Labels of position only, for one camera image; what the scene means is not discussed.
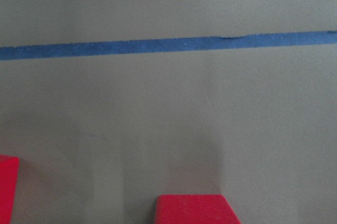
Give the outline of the red block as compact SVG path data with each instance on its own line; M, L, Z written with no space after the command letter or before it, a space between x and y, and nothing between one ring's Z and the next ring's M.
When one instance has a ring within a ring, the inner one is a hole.
M11 221L18 169L17 157L1 155L1 224Z
M240 223L223 195L161 195L155 223Z

